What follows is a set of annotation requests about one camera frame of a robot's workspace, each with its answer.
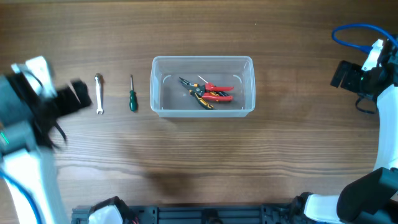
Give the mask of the red handled cutting pliers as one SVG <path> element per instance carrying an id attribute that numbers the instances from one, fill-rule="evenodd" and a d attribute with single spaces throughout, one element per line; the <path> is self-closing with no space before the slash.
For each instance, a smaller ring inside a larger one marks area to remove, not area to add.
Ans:
<path id="1" fill-rule="evenodd" d="M 203 96 L 205 100 L 210 101 L 232 101 L 233 97 L 226 92 L 234 89 L 233 86 L 216 86 L 212 83 L 204 84 L 206 94 Z"/>

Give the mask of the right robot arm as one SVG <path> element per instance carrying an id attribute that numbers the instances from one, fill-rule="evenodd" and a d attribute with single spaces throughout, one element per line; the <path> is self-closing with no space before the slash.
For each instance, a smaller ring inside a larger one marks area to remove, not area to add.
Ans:
<path id="1" fill-rule="evenodd" d="M 374 165 L 337 195 L 295 197 L 290 215 L 312 223 L 397 223 L 397 36 L 373 43 L 363 65 L 341 61 L 331 85 L 375 104 Z"/>

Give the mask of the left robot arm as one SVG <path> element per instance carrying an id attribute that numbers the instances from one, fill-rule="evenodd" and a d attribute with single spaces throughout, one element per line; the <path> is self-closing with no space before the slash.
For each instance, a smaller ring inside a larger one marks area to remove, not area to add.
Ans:
<path id="1" fill-rule="evenodd" d="M 34 74 L 1 75 L 1 178 L 19 223 L 72 223 L 57 182 L 49 132 L 57 120 L 89 107 L 87 85 L 73 80 L 54 89 Z"/>

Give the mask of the orange black needle-nose pliers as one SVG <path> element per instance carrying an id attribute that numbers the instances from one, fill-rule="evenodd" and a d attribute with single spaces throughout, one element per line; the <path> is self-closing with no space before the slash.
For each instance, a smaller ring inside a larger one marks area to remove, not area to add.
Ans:
<path id="1" fill-rule="evenodd" d="M 184 78 L 179 78 L 179 82 L 184 86 L 188 91 L 189 94 L 196 99 L 196 101 L 206 110 L 213 110 L 214 106 L 209 104 L 203 96 L 206 94 L 206 89 L 204 85 L 199 85 L 197 83 L 191 83 Z"/>

